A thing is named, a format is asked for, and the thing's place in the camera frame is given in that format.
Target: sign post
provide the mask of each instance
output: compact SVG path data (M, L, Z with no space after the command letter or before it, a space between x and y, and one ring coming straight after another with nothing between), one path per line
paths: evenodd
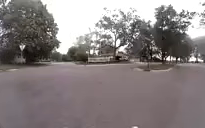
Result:
M22 63L23 63L23 60L24 60L23 59L23 50L24 50L25 47L26 47L26 45L24 45L24 44L20 45Z

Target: street sign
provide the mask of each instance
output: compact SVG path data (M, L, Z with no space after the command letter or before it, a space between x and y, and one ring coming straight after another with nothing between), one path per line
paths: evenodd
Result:
M23 51L25 47L26 47L26 45L21 44L21 45L20 45L20 50Z

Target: fence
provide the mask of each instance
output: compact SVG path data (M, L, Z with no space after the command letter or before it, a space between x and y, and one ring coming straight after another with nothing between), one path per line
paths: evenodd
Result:
M112 57L89 57L88 62L89 63L108 63L112 60Z

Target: sky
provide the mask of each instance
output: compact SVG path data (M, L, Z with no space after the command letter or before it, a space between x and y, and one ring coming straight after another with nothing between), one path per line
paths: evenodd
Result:
M58 49L66 53L76 38L89 32L103 14L103 8L128 10L135 8L139 16L145 20L155 22L154 10L160 5L173 5L176 11L182 9L202 12L204 7L200 2L204 0L42 0L47 4L59 27L58 39L62 42ZM188 30L192 37L204 36L205 29L200 28L199 19L193 21L194 28Z

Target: road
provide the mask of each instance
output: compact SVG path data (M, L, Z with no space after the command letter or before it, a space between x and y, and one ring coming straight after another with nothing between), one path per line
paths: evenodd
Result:
M139 72L133 65L0 73L3 128L205 128L205 67Z

